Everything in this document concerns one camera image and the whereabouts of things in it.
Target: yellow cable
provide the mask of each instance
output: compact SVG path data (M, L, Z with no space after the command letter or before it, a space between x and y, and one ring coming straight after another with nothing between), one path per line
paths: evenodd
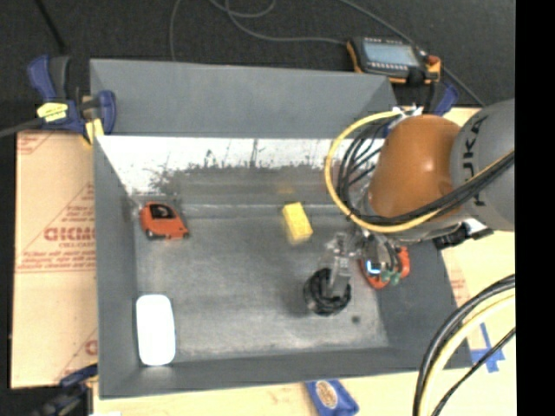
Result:
M419 224L423 224L424 222L428 221L430 218L432 218L433 216L436 216L437 214L439 214L442 211L442 208L438 208L437 210L431 211L427 214L424 214L423 216L419 216L418 218L414 218L414 219L409 220L407 222L403 222L402 224L380 225L380 224L373 224L371 222L366 222L365 220L362 220L362 219L358 218L357 216L355 216L354 214L352 214L352 211L349 209L349 207L346 204L343 203L343 201L339 198L339 196L337 196L337 193L336 193L336 190L333 186L333 181L332 181L331 164L332 164L332 161L333 161L333 157L336 154L337 148L339 147L341 142L347 136L349 136L349 134L351 134L353 131L355 131L359 127L362 127L364 125L368 125L369 123L371 123L373 121L376 121L376 120L383 120L383 119L388 119L389 117L395 117L396 115L399 115L399 113L397 113L395 111L387 111L385 113L378 113L378 114L369 115L368 117L364 117L364 118L356 121L355 123L353 123L349 127L345 128L343 130L343 132L341 134L339 134L335 138L335 140L331 143L330 150L328 151L328 155L326 156L326 160L325 160L325 163L324 163L323 176L324 176L326 188L327 188L328 193L330 194L331 199L333 200L334 204L336 204L336 206L343 212L343 214L345 214L348 218L350 218L350 220L352 220L355 224L357 224L357 225L361 226L362 228L364 228L366 230L369 230L369 231L381 232L381 233L391 233L391 232L399 232L399 231L409 230L410 228L414 228L415 226L417 226ZM469 180L467 180L466 183L469 183L470 181L472 181L475 178L477 178L478 176L480 176L482 173L488 171L492 166L494 166L496 163L498 163L499 161L504 159L508 154L510 154L512 152L513 152L513 150L511 150L505 156L497 159L491 165L488 165L486 168L484 168L480 172L474 174L474 176L471 177Z
M459 347L459 345L464 341L468 335L474 331L483 321L485 321L490 315L497 313L504 307L511 305L515 301L515 293L503 297L498 301L492 303L488 307L482 309L477 315L474 315L469 321L462 325L457 332L447 341L443 349L440 351L434 365L429 370L428 380L424 384L422 389L421 406L418 414L422 416L427 416L430 411L430 392L433 388L433 384L439 372L445 367L454 351Z

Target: yellow clamp tag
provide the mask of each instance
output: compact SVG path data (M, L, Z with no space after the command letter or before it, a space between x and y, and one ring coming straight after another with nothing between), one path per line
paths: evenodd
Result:
M102 126L100 119L88 121L85 124L85 128L87 130L87 137L90 143L93 143L95 137L104 135L104 127Z
M66 116L68 105L49 101L36 110L36 114L46 122L63 119Z

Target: cardboard sheet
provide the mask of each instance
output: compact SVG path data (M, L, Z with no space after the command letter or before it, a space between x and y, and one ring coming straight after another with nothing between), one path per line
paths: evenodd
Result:
M12 387L56 384L96 360L92 148L23 132L16 151Z

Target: dark floor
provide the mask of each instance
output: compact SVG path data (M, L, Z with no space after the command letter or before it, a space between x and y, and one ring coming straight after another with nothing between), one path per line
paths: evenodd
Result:
M176 0L0 0L0 127L34 116L36 93L25 67L41 54L72 56L71 94L88 88L89 57L171 60L170 16ZM395 26L464 81L485 103L514 97L516 0L350 0ZM230 0L259 12L270 0ZM391 36L358 10L334 0L277 0L245 26L267 36ZM326 42L267 42L238 30L207 0L183 0L176 12L177 60L288 68L350 70L342 46ZM462 91L460 104L476 101ZM414 93L397 91L402 102ZM55 390L7 391L13 265L14 143L0 140L0 415L26 414Z

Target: table surface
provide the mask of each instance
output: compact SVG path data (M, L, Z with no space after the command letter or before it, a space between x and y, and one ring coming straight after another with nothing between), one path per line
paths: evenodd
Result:
M446 117L462 124L474 110L454 109ZM514 233L497 231L478 241L468 241L443 251L457 302L466 299L501 277L515 271ZM486 322L485 331L469 337L471 349L492 344L514 326L514 308L506 309ZM483 367L446 406L445 414L516 414L516 344L513 339L502 350L504 360L496 368ZM433 390L439 399L464 372L447 370L441 385ZM411 412L417 373L386 374L342 380L361 408L359 414L399 415ZM95 413L121 412L124 416L156 415L317 415L304 384L247 387L203 392L187 392L132 399L100 400L92 382Z

